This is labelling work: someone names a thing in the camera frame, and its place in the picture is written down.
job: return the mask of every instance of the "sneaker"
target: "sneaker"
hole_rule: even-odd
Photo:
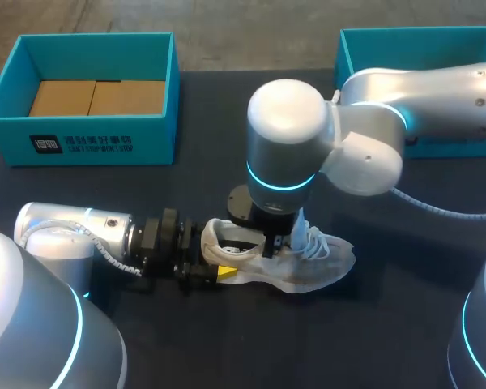
[[[343,278],[355,264],[352,244],[310,227],[302,210],[292,234],[272,258],[262,257],[265,237],[228,220],[211,219],[202,232],[202,254],[237,273],[223,284],[266,282],[286,293],[306,293]]]

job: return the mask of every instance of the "cardboard box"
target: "cardboard box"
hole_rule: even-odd
[[[164,95],[164,81],[100,81],[89,115],[160,115]]]
[[[44,80],[164,82],[162,111],[29,117]],[[171,164],[179,91],[172,33],[20,36],[0,75],[0,152],[11,166]]]
[[[486,27],[350,28],[340,31],[335,86],[370,67],[429,70],[486,62]],[[418,138],[405,157],[486,156],[486,139],[436,142]]]
[[[87,116],[95,81],[41,81],[29,116]]]

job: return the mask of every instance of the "open teal box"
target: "open teal box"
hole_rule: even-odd
[[[29,117],[44,79],[165,81],[162,114]],[[20,36],[0,75],[0,152],[11,166],[171,164],[179,91],[172,33]]]
[[[486,27],[351,28],[340,31],[335,86],[370,67],[429,70],[486,62]],[[486,156],[486,140],[457,143],[419,138],[409,158]]]

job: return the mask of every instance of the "dark tabletop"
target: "dark tabletop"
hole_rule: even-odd
[[[0,156],[0,232],[12,236],[30,201],[225,217],[229,191],[245,182],[247,102],[278,78],[332,96],[331,71],[186,72],[173,166],[10,169]],[[486,159],[409,160],[399,187],[439,207],[486,212]],[[94,302],[126,341],[126,387],[442,387],[454,320],[486,259],[486,222],[431,215],[392,194],[353,197],[323,177],[305,210],[356,247],[352,273],[316,293],[247,284],[184,296],[162,280],[144,295],[106,285],[95,269],[92,292],[109,292]]]

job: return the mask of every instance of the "cable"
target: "cable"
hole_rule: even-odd
[[[75,221],[71,220],[46,220],[42,221],[39,224],[36,224],[34,227],[31,227],[25,233],[23,233],[22,238],[19,241],[19,246],[23,247],[25,249],[27,245],[28,239],[33,235],[36,231],[40,231],[41,229],[49,229],[51,227],[63,227],[67,229],[71,229],[75,231],[76,233],[84,233],[87,235],[89,238],[92,239],[94,242],[94,245],[98,249],[98,251],[103,255],[103,257],[111,263],[113,266],[115,266],[117,269],[126,271],[130,274],[133,274],[134,276],[140,277],[142,276],[140,269],[137,267],[133,266],[126,266],[123,263],[120,263],[117,261],[103,246],[103,244],[100,242],[99,238],[89,229],[87,229],[84,225],[77,223]]]
[[[417,207],[423,208],[425,211],[436,213],[441,216],[447,216],[447,217],[452,217],[455,219],[463,219],[463,220],[486,220],[486,213],[461,213],[461,212],[447,211],[446,209],[434,207],[433,205],[416,200],[413,197],[409,196],[408,194],[403,193],[399,189],[392,188],[390,191],[395,195],[397,195],[398,197],[400,197],[401,199],[408,201],[412,205],[416,205]]]

